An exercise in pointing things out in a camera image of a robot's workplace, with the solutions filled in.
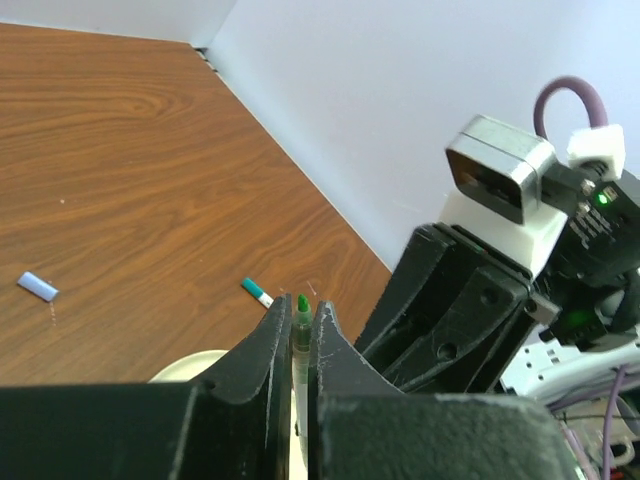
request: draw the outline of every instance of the white plate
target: white plate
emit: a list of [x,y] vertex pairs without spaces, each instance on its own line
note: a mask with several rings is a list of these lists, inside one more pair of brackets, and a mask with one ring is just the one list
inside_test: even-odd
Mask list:
[[[227,350],[205,350],[194,353],[173,362],[163,368],[150,382],[186,382],[205,371],[227,353]],[[307,478],[307,469],[302,459],[300,441],[295,432],[296,401],[291,392],[291,434],[289,440],[289,478],[302,480]]]

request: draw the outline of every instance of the blue eraser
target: blue eraser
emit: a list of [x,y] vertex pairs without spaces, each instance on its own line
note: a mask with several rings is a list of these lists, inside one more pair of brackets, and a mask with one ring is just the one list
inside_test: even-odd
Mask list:
[[18,280],[18,285],[37,295],[45,302],[50,302],[58,294],[58,290],[53,288],[44,280],[36,277],[31,272],[24,272]]
[[251,295],[253,295],[255,298],[260,298],[260,295],[262,295],[264,293],[264,290],[262,290],[257,284],[256,282],[254,282],[253,280],[251,280],[250,278],[245,278],[242,281],[242,286],[244,287],[244,289],[249,292]]

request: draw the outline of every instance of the wood grain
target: wood grain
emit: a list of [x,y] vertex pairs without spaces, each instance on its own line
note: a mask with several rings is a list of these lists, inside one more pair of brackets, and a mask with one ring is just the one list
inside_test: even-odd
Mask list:
[[355,338],[389,272],[188,45],[0,38],[1,384],[145,381],[231,348],[264,314],[245,276],[333,300]]

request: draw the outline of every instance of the green marker tip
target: green marker tip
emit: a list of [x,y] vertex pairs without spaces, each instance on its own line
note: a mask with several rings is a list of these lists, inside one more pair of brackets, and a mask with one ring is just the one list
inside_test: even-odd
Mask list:
[[309,300],[307,300],[307,297],[302,294],[298,295],[298,311],[300,313],[306,313],[309,311]]

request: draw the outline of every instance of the teal marker cap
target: teal marker cap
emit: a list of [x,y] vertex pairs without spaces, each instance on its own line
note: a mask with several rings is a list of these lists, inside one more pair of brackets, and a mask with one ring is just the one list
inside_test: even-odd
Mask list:
[[251,280],[249,277],[245,278],[242,281],[242,287],[251,294],[251,296],[253,296],[254,298],[260,298],[260,296],[264,293],[264,290],[262,290],[257,284],[256,282],[254,282],[253,280]]

